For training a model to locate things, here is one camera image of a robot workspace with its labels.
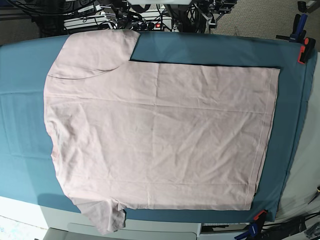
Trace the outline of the teal table cloth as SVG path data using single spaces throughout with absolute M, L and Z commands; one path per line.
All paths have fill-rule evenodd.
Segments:
M 44 207 L 78 212 L 63 194 L 44 125 L 46 75 L 66 36 L 23 41 L 0 48 L 0 194 Z M 249 222 L 261 210 L 276 217 L 308 111 L 314 51 L 298 63 L 301 46 L 281 40 L 214 34 L 142 32 L 132 59 L 156 63 L 280 69 L 273 129 L 258 191 L 249 211 L 127 209 L 131 220 L 181 223 Z

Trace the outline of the orange blue clamp bottom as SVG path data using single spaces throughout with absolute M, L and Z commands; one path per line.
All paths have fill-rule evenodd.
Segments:
M 234 237 L 235 240 L 255 240 L 256 237 L 261 233 L 262 228 L 265 224 L 268 211 L 260 211 L 254 218 L 253 222 L 248 225 L 246 232 Z

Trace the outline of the orange black clamp top right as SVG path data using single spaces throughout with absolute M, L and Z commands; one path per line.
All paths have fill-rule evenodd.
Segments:
M 306 37 L 302 42 L 302 46 L 300 47 L 297 62 L 300 64 L 305 64 L 310 59 L 315 45 L 316 40 L 314 38 Z

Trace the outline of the white power strip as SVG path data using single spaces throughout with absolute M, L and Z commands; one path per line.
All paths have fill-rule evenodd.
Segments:
M 63 29 L 68 33 L 95 31 L 95 30 L 134 30 L 134 31 L 172 31 L 170 19 L 153 20 L 142 19 L 140 21 L 112 20 L 104 17 L 82 17 L 65 20 Z

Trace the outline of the blue black clamp top right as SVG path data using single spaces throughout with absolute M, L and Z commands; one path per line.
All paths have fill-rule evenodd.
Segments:
M 283 35 L 276 35 L 276 39 L 285 40 L 288 42 L 293 43 L 300 43 L 303 44 L 305 42 L 305 36 L 307 31 L 304 30 L 308 15 L 303 14 L 296 14 L 293 22 L 292 33 L 290 36 L 283 36 Z

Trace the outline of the pink T-shirt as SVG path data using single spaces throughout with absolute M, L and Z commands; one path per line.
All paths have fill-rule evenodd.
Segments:
M 132 61 L 140 34 L 69 36 L 44 85 L 63 193 L 105 235 L 125 209 L 248 211 L 280 70 Z

